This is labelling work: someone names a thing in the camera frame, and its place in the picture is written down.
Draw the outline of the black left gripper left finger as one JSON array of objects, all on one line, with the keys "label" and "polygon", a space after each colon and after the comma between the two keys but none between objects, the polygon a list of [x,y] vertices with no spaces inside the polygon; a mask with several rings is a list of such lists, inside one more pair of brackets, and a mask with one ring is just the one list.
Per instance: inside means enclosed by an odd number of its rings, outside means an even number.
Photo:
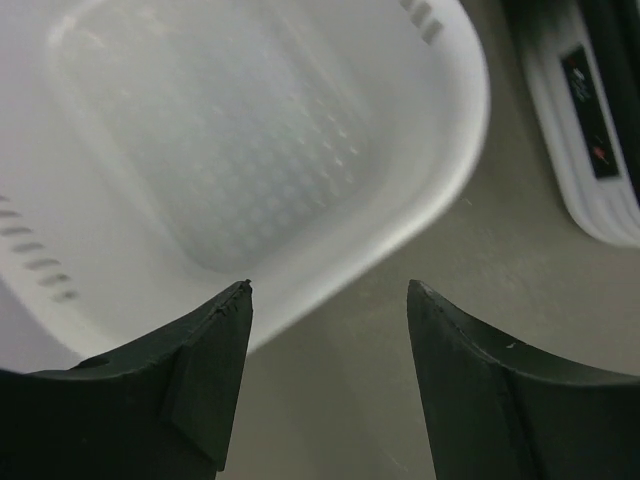
[{"label": "black left gripper left finger", "polygon": [[238,281],[68,370],[1,374],[5,479],[213,479],[227,463],[253,320]]}]

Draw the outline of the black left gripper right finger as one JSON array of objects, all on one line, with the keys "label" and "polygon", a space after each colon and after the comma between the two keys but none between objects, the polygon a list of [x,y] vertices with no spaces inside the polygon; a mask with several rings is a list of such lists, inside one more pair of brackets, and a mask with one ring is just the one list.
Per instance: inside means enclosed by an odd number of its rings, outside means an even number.
[{"label": "black left gripper right finger", "polygon": [[407,291],[440,479],[635,479],[639,379],[529,345],[425,283]]}]

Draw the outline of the white black space suitcase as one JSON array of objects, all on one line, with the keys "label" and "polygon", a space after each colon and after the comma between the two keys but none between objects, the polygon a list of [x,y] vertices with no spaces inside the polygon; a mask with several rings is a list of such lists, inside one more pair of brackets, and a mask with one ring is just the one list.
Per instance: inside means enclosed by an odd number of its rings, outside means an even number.
[{"label": "white black space suitcase", "polygon": [[569,214],[599,241],[638,247],[638,2],[504,6]]}]

